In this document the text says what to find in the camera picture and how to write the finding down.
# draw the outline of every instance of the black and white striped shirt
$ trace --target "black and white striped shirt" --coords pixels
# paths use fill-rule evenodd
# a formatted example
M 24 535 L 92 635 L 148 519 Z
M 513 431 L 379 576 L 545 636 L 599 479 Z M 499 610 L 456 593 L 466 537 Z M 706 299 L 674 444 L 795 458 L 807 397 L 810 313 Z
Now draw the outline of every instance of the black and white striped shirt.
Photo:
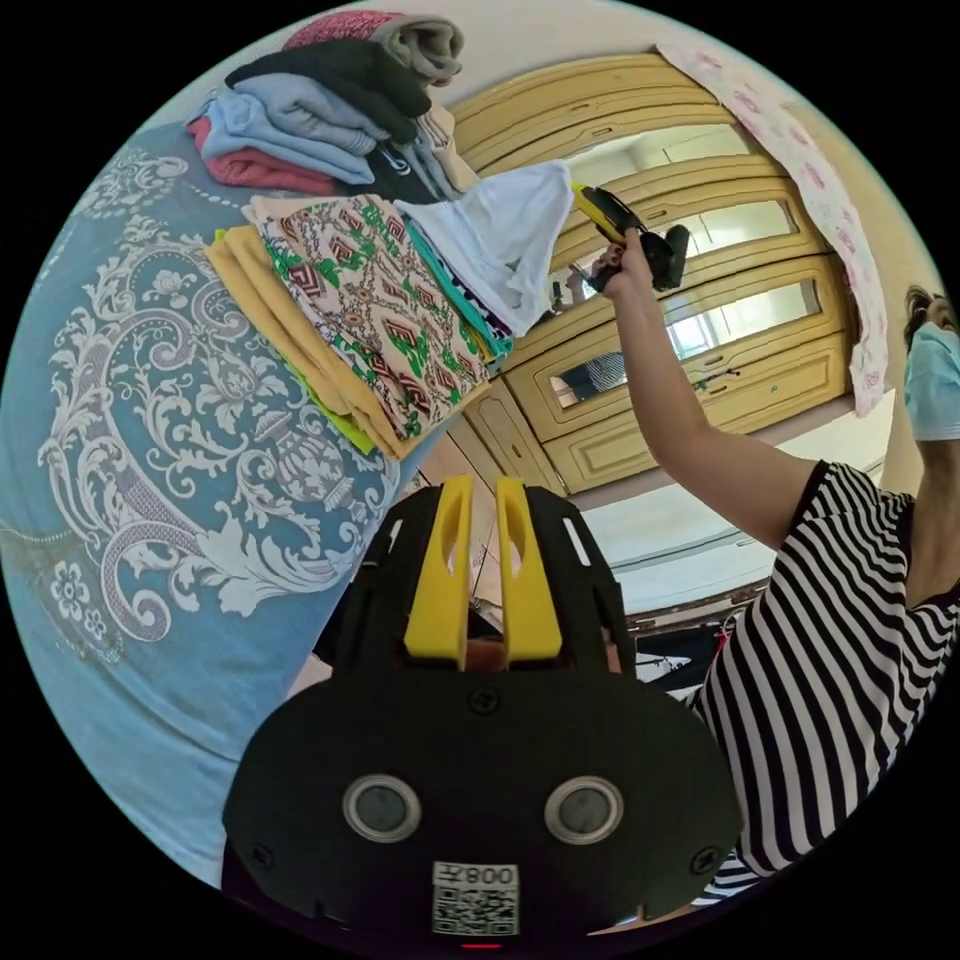
M 956 645 L 960 584 L 907 609 L 913 504 L 818 464 L 767 590 L 687 701 L 727 756 L 745 819 L 698 906 L 830 836 L 923 716 Z

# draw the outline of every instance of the wooden wardrobe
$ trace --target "wooden wardrobe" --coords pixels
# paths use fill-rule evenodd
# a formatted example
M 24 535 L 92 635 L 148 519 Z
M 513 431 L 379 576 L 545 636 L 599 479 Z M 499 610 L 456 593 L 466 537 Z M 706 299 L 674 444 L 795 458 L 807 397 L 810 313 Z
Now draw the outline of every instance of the wooden wardrobe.
M 650 228 L 688 227 L 683 285 L 661 305 L 712 423 L 750 433 L 848 392 L 856 312 L 839 258 L 786 171 L 659 55 L 537 70 L 453 113 L 457 148 L 481 176 L 563 159 Z M 488 483 L 503 473 L 566 495 L 656 465 L 616 380 L 612 308 L 573 269 L 604 247 L 575 211 L 551 264 L 555 315 L 451 431 Z

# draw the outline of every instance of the folded clothes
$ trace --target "folded clothes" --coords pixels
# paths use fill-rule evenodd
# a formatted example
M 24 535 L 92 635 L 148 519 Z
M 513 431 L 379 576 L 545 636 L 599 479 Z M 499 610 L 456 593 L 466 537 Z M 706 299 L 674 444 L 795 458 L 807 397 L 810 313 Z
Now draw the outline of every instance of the folded clothes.
M 487 319 L 489 311 L 477 300 L 469 297 L 463 286 L 454 281 L 449 267 L 437 256 L 416 224 L 407 222 L 406 227 L 407 233 L 410 235 L 410 242 L 423 258 L 423 262 L 429 267 L 444 296 L 457 308 L 460 316 L 470 324 L 482 339 L 488 352 L 485 362 L 489 363 L 496 357 L 506 356 L 513 349 L 513 340 L 509 337 L 502 338 L 499 336 L 499 331 L 495 330 Z
M 392 204 L 311 199 L 279 217 L 266 197 L 251 207 L 274 270 L 320 338 L 376 393 L 398 439 L 442 423 L 486 386 L 470 328 Z
M 431 83 L 450 80 L 463 69 L 457 59 L 463 50 L 463 33 L 444 17 L 397 17 L 377 27 L 370 39 Z
M 434 103 L 430 111 L 417 120 L 417 124 L 428 148 L 443 168 L 453 188 L 463 193 L 475 187 L 480 178 L 457 153 L 453 138 L 453 114 L 439 103 Z
M 563 161 L 489 177 L 453 202 L 396 207 L 515 336 L 549 307 L 553 248 L 573 207 Z
M 210 135 L 200 151 L 204 159 L 256 147 L 271 157 L 346 183 L 373 182 L 370 165 L 363 157 L 329 143 L 278 130 L 263 104 L 249 93 L 224 90 L 207 106 L 206 115 L 210 119 Z
M 244 147 L 219 157 L 204 157 L 203 145 L 210 135 L 209 117 L 194 120 L 187 132 L 194 138 L 204 166 L 217 183 L 230 187 L 297 190 L 317 197 L 329 197 L 339 192 L 332 177 L 278 160 L 255 147 Z
M 283 49 L 347 37 L 374 40 L 433 83 L 448 81 L 461 69 L 457 57 L 463 49 L 463 34 L 455 24 L 443 17 L 408 16 L 382 10 L 328 13 L 301 27 Z
M 407 158 L 410 165 L 416 170 L 417 176 L 424 183 L 430 185 L 438 200 L 459 200 L 463 191 L 458 190 L 447 176 L 447 171 L 437 160 L 427 135 L 421 130 L 412 144 L 400 147 L 400 152 Z
M 323 140 L 358 157 L 390 139 L 366 114 L 310 77 L 266 73 L 240 80 L 233 89 L 256 97 L 270 122 L 295 137 Z
M 294 303 L 254 227 L 228 230 L 206 253 L 230 296 L 264 339 L 288 358 L 325 406 L 349 417 L 381 452 L 402 460 L 429 436 L 431 431 L 425 430 L 405 441 L 396 437 L 374 392 L 317 336 Z M 479 395 L 474 391 L 450 415 Z
M 430 98 L 417 75 L 367 40 L 331 40 L 268 53 L 234 70 L 226 84 L 233 88 L 241 80 L 269 73 L 295 73 L 316 80 L 398 143 L 413 142 L 414 119 L 430 109 Z

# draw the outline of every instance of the screw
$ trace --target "screw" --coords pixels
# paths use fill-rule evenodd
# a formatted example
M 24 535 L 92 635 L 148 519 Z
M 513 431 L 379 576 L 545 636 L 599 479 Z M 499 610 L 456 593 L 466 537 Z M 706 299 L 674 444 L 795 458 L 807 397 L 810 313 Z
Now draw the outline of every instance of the screw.
M 496 713 L 500 706 L 500 694 L 492 687 L 477 687 L 470 691 L 467 706 L 481 717 Z
M 717 847 L 704 847 L 691 861 L 690 872 L 697 877 L 709 873 L 720 862 L 720 850 Z
M 250 859 L 261 870 L 270 870 L 273 867 L 273 854 L 262 843 L 255 843 L 250 851 Z

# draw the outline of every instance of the bed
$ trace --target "bed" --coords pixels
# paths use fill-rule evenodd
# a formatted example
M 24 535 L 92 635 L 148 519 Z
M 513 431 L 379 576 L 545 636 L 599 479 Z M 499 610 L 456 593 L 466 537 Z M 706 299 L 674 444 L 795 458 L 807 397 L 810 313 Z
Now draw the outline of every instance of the bed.
M 213 885 L 244 746 L 432 445 L 360 454 L 237 310 L 203 248 L 253 192 L 212 181 L 181 124 L 138 132 L 55 241 L 0 402 L 0 553 L 40 689 L 114 803 Z

